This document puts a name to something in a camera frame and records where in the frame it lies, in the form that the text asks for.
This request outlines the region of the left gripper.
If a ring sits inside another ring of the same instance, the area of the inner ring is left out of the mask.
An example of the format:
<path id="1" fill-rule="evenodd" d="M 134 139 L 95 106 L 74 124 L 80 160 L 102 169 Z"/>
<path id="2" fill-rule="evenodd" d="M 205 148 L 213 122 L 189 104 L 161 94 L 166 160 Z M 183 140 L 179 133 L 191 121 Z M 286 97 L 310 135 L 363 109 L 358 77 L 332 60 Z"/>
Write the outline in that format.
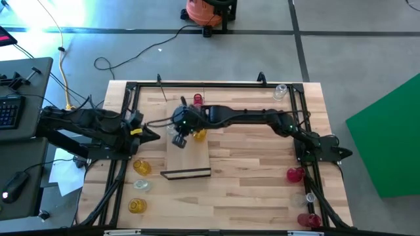
<path id="1" fill-rule="evenodd" d="M 151 130 L 147 125 L 144 125 L 142 127 L 142 133 L 131 135 L 130 132 L 132 130 L 129 127 L 123 128 L 124 133 L 124 141 L 125 141 L 125 147 L 129 148 L 132 146 L 132 144 L 135 142 L 136 139 L 140 139 L 141 144 L 145 144 L 148 142 L 153 142 L 155 140 L 160 139 L 160 135 L 153 130 Z"/>

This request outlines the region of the clear round glass vase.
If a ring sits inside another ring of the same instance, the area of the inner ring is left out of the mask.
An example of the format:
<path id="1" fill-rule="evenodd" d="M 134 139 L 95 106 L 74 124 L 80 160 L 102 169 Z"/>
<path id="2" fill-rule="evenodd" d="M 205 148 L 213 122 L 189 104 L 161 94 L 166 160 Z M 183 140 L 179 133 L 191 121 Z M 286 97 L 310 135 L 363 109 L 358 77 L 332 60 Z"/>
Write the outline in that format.
<path id="1" fill-rule="evenodd" d="M 139 191 L 149 191 L 151 189 L 151 183 L 146 179 L 139 179 L 133 183 L 133 187 Z"/>

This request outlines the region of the white paper sheets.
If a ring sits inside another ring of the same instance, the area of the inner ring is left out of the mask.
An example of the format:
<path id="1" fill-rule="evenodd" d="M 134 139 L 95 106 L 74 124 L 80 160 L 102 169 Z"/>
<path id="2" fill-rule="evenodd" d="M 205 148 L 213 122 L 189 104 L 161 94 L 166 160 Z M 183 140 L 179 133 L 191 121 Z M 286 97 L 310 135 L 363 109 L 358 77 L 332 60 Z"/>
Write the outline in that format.
<path id="1" fill-rule="evenodd" d="M 50 172 L 49 183 L 57 183 L 61 196 L 83 187 L 86 168 L 77 167 L 75 156 L 63 149 L 56 149 Z"/>

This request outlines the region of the clear ribbed glass jar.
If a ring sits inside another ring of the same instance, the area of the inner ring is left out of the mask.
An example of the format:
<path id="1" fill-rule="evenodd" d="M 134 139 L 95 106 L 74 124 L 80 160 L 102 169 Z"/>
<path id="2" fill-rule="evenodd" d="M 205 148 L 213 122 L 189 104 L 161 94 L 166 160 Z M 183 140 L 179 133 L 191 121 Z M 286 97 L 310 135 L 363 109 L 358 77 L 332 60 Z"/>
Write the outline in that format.
<path id="1" fill-rule="evenodd" d="M 281 101 L 288 92 L 288 87 L 285 84 L 277 85 L 274 92 L 273 92 L 273 99 L 277 101 Z"/>

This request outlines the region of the orange shop vacuum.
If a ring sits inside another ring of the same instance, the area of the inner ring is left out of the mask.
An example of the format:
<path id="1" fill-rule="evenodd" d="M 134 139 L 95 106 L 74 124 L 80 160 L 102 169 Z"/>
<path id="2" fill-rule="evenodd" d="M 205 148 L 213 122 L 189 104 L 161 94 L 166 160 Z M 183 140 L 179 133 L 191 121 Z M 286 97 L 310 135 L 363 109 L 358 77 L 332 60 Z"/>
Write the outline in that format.
<path id="1" fill-rule="evenodd" d="M 221 25 L 221 34 L 228 33 L 228 23 L 236 19 L 238 0 L 186 0 L 180 10 L 181 20 L 191 20 L 201 27 L 203 37 L 211 37 Z"/>

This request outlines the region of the grey desk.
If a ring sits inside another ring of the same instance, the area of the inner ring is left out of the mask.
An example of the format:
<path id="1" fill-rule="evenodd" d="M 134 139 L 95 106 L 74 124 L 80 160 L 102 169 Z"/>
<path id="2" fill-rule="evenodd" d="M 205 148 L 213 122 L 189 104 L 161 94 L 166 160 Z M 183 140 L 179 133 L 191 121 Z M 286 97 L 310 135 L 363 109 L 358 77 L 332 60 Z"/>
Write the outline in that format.
<path id="1" fill-rule="evenodd" d="M 0 221 L 35 216 L 41 204 L 41 179 L 48 141 L 34 138 L 0 144 Z M 28 179 L 13 203 L 3 202 L 4 186 L 17 173 L 26 171 Z"/>
<path id="2" fill-rule="evenodd" d="M 0 61 L 0 97 L 26 98 L 18 128 L 0 130 L 0 142 L 35 136 L 52 65 L 51 57 Z"/>

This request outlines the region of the red bulbous glass vase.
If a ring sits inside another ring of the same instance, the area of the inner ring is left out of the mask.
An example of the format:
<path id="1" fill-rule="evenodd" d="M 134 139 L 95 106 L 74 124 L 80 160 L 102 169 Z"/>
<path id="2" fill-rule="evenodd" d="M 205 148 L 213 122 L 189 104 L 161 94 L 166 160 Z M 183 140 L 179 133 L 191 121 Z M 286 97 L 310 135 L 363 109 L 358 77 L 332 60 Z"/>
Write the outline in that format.
<path id="1" fill-rule="evenodd" d="M 297 183 L 304 178 L 305 174 L 306 172 L 303 167 L 289 168 L 286 172 L 286 179 L 290 183 Z"/>

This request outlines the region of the black keyboard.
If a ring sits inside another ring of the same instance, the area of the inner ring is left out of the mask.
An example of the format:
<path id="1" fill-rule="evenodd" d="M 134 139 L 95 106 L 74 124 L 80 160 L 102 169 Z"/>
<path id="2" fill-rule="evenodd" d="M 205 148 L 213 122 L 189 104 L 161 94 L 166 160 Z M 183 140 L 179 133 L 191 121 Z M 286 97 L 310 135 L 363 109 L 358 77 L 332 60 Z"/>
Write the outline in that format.
<path id="1" fill-rule="evenodd" d="M 25 101 L 24 96 L 0 97 L 0 130 L 18 128 Z"/>

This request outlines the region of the clear narrow-necked glass vase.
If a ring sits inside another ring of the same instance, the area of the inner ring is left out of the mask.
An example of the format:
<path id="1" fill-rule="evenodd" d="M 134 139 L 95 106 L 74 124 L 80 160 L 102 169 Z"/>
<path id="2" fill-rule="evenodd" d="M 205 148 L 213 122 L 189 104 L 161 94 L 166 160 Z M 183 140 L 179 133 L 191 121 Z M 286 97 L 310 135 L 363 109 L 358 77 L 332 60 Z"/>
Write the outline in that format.
<path id="1" fill-rule="evenodd" d="M 309 203 L 313 203 L 316 200 L 316 196 L 313 193 L 295 193 L 291 196 L 291 206 L 301 208 L 305 207 Z"/>

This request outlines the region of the black computer mouse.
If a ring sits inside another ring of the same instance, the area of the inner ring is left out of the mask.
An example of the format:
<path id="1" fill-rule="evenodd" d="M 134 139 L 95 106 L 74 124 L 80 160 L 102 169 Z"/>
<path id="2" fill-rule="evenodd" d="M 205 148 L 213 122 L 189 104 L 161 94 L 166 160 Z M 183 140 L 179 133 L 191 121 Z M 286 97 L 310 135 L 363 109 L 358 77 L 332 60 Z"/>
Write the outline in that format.
<path id="1" fill-rule="evenodd" d="M 11 204 L 21 195 L 30 175 L 25 171 L 15 172 L 4 185 L 2 190 L 2 202 Z"/>

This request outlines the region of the red cup bottom right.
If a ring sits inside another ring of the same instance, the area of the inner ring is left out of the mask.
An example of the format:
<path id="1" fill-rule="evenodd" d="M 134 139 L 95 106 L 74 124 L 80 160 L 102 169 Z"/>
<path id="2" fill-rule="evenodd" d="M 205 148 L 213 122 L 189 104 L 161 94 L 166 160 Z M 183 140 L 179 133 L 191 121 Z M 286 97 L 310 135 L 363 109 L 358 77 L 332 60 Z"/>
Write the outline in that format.
<path id="1" fill-rule="evenodd" d="M 299 214 L 297 221 L 303 227 L 320 227 L 322 219 L 317 214 Z"/>

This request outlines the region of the green board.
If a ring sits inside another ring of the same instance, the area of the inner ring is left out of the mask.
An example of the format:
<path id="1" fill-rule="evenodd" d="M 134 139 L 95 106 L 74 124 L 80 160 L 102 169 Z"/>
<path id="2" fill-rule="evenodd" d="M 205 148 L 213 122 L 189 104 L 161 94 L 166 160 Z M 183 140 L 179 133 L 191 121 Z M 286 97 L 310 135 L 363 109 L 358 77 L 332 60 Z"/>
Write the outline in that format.
<path id="1" fill-rule="evenodd" d="M 346 125 L 380 197 L 420 195 L 420 73 Z"/>

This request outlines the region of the wooden shelf black frame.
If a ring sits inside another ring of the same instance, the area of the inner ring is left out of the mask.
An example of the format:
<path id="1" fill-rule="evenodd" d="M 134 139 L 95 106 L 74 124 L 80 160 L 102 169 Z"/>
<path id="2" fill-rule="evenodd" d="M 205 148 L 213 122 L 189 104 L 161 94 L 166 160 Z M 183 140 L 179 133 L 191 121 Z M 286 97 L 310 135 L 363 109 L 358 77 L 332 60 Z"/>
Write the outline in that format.
<path id="1" fill-rule="evenodd" d="M 193 99 L 185 99 L 181 97 L 177 100 L 170 100 L 167 102 L 166 115 L 169 117 L 169 125 L 173 124 L 172 116 L 174 110 L 181 105 L 193 106 Z M 196 131 L 200 131 L 202 130 L 202 128 L 199 127 L 201 125 L 199 121 L 200 110 L 198 108 L 196 109 L 198 110 L 196 115 L 198 118 Z M 173 136 L 168 134 L 166 135 L 166 169 L 160 172 L 164 178 L 168 180 L 180 180 L 187 178 L 208 177 L 211 175 L 207 136 L 204 141 L 197 142 L 194 140 L 193 133 L 182 134 L 187 141 L 186 146 L 183 149 L 172 144 L 171 141 Z"/>

